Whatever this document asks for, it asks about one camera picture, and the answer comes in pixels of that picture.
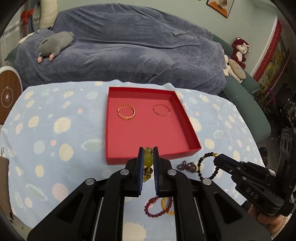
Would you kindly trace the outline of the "person's right hand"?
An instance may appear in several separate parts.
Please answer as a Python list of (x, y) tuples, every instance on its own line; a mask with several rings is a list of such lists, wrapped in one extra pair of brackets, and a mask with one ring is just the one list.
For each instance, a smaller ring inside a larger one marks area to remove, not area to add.
[(283, 230), (292, 216), (291, 214), (287, 217), (280, 214), (266, 216), (260, 213), (253, 204), (250, 206), (248, 213), (262, 225), (267, 225), (267, 230), (269, 231), (272, 240)]

